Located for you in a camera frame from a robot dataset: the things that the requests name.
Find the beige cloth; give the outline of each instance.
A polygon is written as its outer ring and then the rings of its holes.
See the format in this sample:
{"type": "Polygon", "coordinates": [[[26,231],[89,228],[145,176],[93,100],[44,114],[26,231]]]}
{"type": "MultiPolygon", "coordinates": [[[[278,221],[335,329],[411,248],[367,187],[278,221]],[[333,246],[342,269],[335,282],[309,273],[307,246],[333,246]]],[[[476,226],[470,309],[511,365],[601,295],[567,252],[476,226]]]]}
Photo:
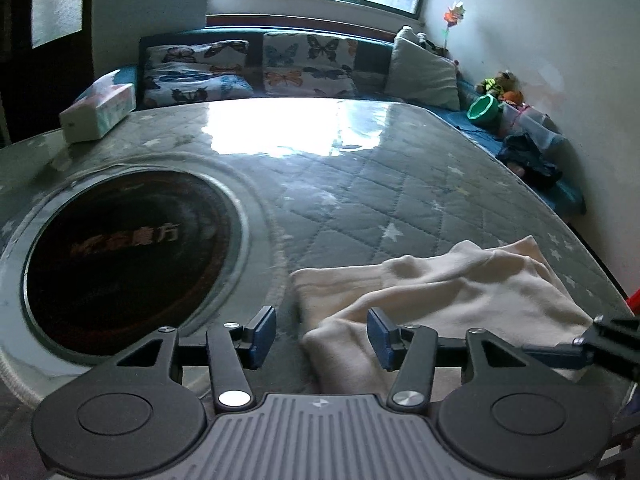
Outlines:
{"type": "MultiPolygon", "coordinates": [[[[385,372],[367,339],[366,317],[382,308],[397,324],[420,323],[443,337],[483,327],[519,346],[570,342],[591,324],[530,236],[496,249],[466,240],[433,258],[402,256],[362,267],[292,275],[303,316],[302,345],[323,393],[385,396],[385,372]]],[[[459,368],[438,368],[432,400],[460,386],[459,368]]]]}

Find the sofa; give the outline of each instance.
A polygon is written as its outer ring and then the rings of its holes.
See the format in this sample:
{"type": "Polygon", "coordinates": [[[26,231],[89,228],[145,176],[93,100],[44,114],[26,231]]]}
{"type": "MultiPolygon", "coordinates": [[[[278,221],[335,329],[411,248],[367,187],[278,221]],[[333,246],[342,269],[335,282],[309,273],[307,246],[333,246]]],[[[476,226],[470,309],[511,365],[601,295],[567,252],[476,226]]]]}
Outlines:
{"type": "MultiPolygon", "coordinates": [[[[246,52],[246,64],[242,76],[254,89],[254,97],[267,97],[262,77],[263,40],[265,34],[273,32],[327,34],[327,32],[321,30],[306,28],[292,29],[290,27],[210,27],[185,32],[144,36],[140,39],[139,43],[138,63],[136,65],[120,67],[120,72],[117,74],[114,82],[116,84],[134,84],[137,102],[139,103],[138,109],[146,109],[143,103],[143,81],[148,48],[170,44],[196,45],[215,43],[218,41],[244,40],[248,42],[248,50],[246,52]]],[[[473,85],[464,81],[462,78],[458,78],[460,111],[424,106],[411,100],[403,101],[399,98],[387,96],[384,93],[385,83],[389,72],[394,44],[345,34],[340,34],[340,36],[358,41],[353,62],[353,72],[351,73],[353,82],[358,90],[357,99],[408,102],[409,104],[421,106],[451,124],[492,156],[496,156],[500,151],[502,141],[494,135],[494,131],[474,126],[466,117],[465,110],[467,110],[470,104],[478,97],[473,85]]],[[[556,150],[556,158],[562,157],[561,152],[562,149],[556,150]]],[[[565,178],[559,180],[551,189],[535,189],[534,191],[556,214],[565,220],[586,212],[582,193],[565,178]]]]}

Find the red object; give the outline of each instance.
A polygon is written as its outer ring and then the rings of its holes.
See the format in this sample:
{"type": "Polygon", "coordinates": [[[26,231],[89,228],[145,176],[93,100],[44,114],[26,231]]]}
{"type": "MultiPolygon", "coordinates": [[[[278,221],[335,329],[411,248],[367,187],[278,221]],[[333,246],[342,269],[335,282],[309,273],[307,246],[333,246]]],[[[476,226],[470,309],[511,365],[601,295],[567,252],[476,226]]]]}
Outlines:
{"type": "Polygon", "coordinates": [[[640,314],[640,290],[626,300],[629,308],[634,314],[640,314]]]}

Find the stuffed animal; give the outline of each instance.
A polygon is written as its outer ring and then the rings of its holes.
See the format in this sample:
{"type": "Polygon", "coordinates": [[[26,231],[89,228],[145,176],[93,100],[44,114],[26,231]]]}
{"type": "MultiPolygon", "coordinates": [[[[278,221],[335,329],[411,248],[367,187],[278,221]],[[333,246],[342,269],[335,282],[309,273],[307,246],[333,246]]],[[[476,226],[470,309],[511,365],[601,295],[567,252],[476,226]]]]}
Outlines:
{"type": "Polygon", "coordinates": [[[520,90],[509,90],[503,94],[502,100],[515,108],[520,108],[524,102],[524,96],[520,90]]]}
{"type": "Polygon", "coordinates": [[[516,78],[513,73],[505,70],[498,72],[495,77],[485,79],[478,86],[476,86],[476,92],[480,95],[491,94],[495,98],[500,98],[505,92],[513,90],[513,86],[516,83],[516,78]]]}

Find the teddy bear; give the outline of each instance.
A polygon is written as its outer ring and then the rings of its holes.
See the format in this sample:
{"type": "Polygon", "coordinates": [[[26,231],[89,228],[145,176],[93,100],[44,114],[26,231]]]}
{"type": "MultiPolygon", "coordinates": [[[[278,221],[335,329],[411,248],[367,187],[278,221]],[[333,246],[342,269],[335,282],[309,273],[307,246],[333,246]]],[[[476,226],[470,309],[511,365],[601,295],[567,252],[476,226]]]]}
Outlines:
{"type": "Polygon", "coordinates": [[[480,95],[491,94],[495,98],[501,98],[505,92],[513,90],[516,78],[508,70],[498,72],[495,77],[485,79],[476,86],[476,92],[480,95]]]}

